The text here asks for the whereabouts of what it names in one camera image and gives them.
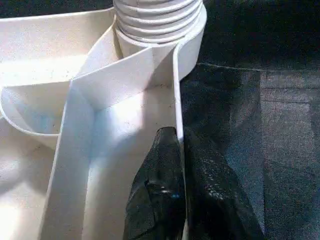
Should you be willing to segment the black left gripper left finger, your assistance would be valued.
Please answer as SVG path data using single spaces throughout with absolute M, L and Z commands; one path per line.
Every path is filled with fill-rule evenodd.
M 185 183 L 176 129 L 157 130 L 135 175 L 125 208 L 124 240 L 180 240 L 186 219 Z

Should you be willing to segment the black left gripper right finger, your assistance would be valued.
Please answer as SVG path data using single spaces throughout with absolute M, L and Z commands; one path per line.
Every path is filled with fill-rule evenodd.
M 253 207 L 217 145 L 184 129 L 191 240 L 263 240 Z

